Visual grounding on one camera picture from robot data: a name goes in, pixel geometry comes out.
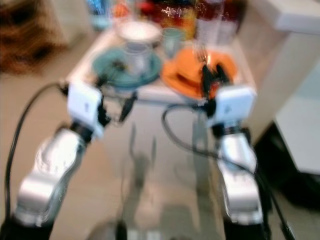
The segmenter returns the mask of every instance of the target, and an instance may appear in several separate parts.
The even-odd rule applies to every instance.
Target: floor
[[[4,168],[13,132],[19,114],[26,101],[41,86],[65,77],[92,43],[83,38],[72,49],[60,53],[48,63],[40,75],[1,74],[0,80],[0,192],[3,193]],[[44,96],[32,109],[21,132],[12,167],[12,203],[15,202],[19,183],[33,166],[36,149],[41,141],[50,136],[57,126],[69,120],[66,101],[56,92]],[[156,182],[144,186],[165,193],[163,199],[152,199],[139,188],[130,187],[112,171],[104,157],[103,142],[96,141],[87,151],[82,166],[71,180],[67,196],[56,220],[51,240],[97,239],[112,226],[112,219],[119,216],[124,206],[123,217],[128,222],[131,239],[164,239],[181,235],[197,240],[223,239],[221,219],[217,211],[212,213],[215,200],[197,196],[194,192]],[[291,223],[297,239],[317,240],[320,235],[320,213],[290,204],[276,193],[285,216]],[[154,203],[172,202],[166,207]],[[0,200],[4,217],[4,201]],[[270,225],[274,240],[284,240],[279,229],[279,219],[272,214]]]

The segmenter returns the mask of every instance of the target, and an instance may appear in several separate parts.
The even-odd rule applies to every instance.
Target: white bowl
[[[160,41],[162,37],[162,28],[150,21],[124,22],[117,26],[116,31],[125,41],[153,44]]]

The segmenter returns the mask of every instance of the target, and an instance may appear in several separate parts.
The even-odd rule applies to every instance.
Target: green cup
[[[172,59],[181,49],[184,33],[173,27],[166,27],[162,33],[162,47],[165,55]]]

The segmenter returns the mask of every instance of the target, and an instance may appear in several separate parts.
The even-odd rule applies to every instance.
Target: glass cup
[[[125,61],[129,74],[140,77],[151,67],[151,46],[144,42],[129,41],[124,45]]]
[[[163,29],[162,47],[165,55],[172,59],[182,46],[184,33],[173,27],[166,27]]]

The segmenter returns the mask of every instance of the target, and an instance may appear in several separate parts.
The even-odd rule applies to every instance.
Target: black cable
[[[280,209],[280,206],[278,204],[278,201],[275,197],[275,195],[273,194],[272,192],[272,189],[270,187],[270,185],[268,184],[266,178],[264,177],[264,175],[261,173],[261,172],[257,172],[256,170],[254,172],[252,172],[249,168],[241,165],[241,164],[238,164],[236,162],[233,162],[233,161],[230,161],[229,159],[225,158],[225,157],[222,157],[220,156],[217,152],[213,152],[213,151],[207,151],[207,150],[199,150],[197,149],[195,146],[193,145],[190,145],[190,144],[187,144],[185,142],[183,142],[182,140],[180,140],[171,130],[171,128],[169,127],[169,124],[167,122],[167,115],[169,112],[173,111],[173,110],[176,110],[176,109],[188,109],[188,110],[192,110],[192,111],[199,111],[201,108],[198,106],[198,105],[182,105],[182,104],[173,104],[173,105],[170,105],[168,106],[162,116],[161,116],[161,123],[162,123],[162,126],[165,130],[165,132],[167,133],[167,135],[169,136],[169,138],[171,138],[171,140],[177,144],[180,148],[184,149],[184,150],[187,150],[187,151],[192,151],[193,153],[196,153],[196,154],[199,154],[199,155],[202,155],[202,156],[210,156],[212,157],[215,161],[217,160],[222,160],[226,163],[230,163],[238,168],[240,168],[241,170],[244,170],[246,172],[248,172],[249,174],[251,174],[252,176],[254,176],[254,178],[257,180],[257,182],[260,183],[260,185],[262,186],[262,188],[267,192],[267,194],[269,194],[272,202],[273,202],[273,205],[276,209],[276,212],[279,216],[279,219],[281,221],[281,229],[282,229],[282,232],[284,233],[286,239],[295,239],[289,225],[288,225],[288,222],[286,221],[281,209]]]
[[[19,119],[19,122],[16,126],[15,132],[14,132],[14,136],[12,139],[12,143],[11,143],[11,147],[10,147],[10,151],[9,151],[9,155],[8,155],[8,159],[7,159],[7,163],[6,163],[6,168],[5,168],[5,180],[4,180],[4,201],[5,201],[5,219],[9,220],[10,216],[11,216],[11,200],[10,200],[10,179],[11,179],[11,168],[12,168],[12,163],[14,160],[14,155],[15,155],[15,150],[16,150],[16,146],[17,146],[17,142],[18,142],[18,138],[19,138],[19,134],[21,131],[21,128],[23,126],[23,123],[25,121],[25,118],[27,116],[27,113],[29,112],[31,106],[33,105],[33,103],[37,100],[37,98],[46,90],[50,89],[50,88],[60,88],[59,83],[49,83],[45,86],[43,86],[42,88],[40,88],[31,98],[31,100],[29,101],[29,103],[25,106],[24,111]]]

